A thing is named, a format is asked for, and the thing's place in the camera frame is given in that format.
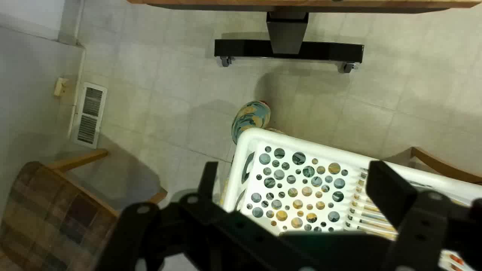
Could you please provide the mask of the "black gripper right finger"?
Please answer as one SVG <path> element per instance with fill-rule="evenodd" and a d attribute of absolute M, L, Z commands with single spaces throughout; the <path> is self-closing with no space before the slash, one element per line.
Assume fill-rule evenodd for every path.
<path fill-rule="evenodd" d="M 418 189 L 385 160 L 370 162 L 367 192 L 395 227 L 404 221 L 418 198 Z"/>

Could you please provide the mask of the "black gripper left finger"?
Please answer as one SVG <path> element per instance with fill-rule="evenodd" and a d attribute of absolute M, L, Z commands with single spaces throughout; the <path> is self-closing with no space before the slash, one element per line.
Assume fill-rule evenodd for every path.
<path fill-rule="evenodd" d="M 208 200 L 213 198 L 213 191 L 214 191 L 216 177 L 217 177 L 217 166 L 219 166 L 217 160 L 208 160 L 204 166 L 202 177 L 198 186 L 198 192 Z"/>

